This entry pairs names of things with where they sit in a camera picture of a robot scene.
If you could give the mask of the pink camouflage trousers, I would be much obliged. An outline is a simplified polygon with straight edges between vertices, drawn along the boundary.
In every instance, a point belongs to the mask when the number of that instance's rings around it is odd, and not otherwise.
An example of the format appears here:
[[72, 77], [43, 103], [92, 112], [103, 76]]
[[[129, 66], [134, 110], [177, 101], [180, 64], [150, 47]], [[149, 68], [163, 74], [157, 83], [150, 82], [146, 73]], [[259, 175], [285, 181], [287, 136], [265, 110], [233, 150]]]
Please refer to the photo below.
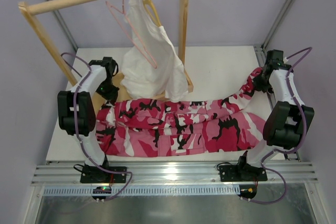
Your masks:
[[171, 157], [245, 151], [263, 138], [264, 119], [245, 111], [256, 90], [256, 68], [235, 94], [212, 101], [136, 99], [107, 103], [96, 138], [107, 155]]

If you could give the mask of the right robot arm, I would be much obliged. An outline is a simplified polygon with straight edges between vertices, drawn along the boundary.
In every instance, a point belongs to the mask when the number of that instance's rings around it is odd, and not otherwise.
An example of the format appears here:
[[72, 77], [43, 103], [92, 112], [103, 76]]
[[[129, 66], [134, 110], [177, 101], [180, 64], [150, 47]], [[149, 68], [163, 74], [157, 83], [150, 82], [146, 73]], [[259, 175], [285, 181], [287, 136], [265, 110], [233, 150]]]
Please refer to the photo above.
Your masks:
[[285, 62], [283, 51], [271, 50], [261, 74], [253, 79], [258, 91], [273, 91], [276, 104], [264, 125], [263, 140], [246, 151], [235, 166], [238, 182], [256, 182], [265, 175], [267, 161], [278, 153], [294, 153], [304, 143], [314, 109], [300, 99], [293, 69], [294, 65]]

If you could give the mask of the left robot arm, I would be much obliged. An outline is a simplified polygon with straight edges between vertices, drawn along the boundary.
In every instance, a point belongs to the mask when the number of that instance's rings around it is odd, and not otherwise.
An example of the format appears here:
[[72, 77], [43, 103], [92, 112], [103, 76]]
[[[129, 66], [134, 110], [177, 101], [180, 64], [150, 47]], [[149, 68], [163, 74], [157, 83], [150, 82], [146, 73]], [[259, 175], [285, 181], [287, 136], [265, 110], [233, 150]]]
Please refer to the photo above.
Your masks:
[[96, 138], [96, 114], [93, 107], [93, 95], [99, 94], [108, 102], [116, 102], [119, 88], [112, 84], [119, 67], [111, 57], [86, 62], [78, 56], [87, 67], [87, 73], [68, 91], [57, 95], [59, 127], [68, 135], [77, 138], [85, 156], [82, 165], [81, 183], [109, 183], [112, 172], [104, 151]]

